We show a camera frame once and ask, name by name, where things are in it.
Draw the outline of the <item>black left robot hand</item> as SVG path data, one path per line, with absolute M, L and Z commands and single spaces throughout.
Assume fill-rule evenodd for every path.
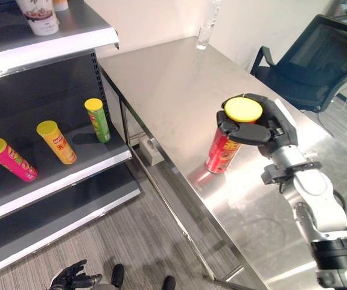
M 103 276 L 87 275 L 83 272 L 85 264 L 87 260 L 83 259 L 61 270 L 52 279 L 49 289 L 87 289 L 97 286 Z

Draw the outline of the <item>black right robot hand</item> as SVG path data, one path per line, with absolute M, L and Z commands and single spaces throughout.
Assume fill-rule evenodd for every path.
M 296 123 L 279 100 L 245 93 L 225 100 L 217 127 L 229 140 L 259 147 L 265 157 L 283 146 L 297 146 Z

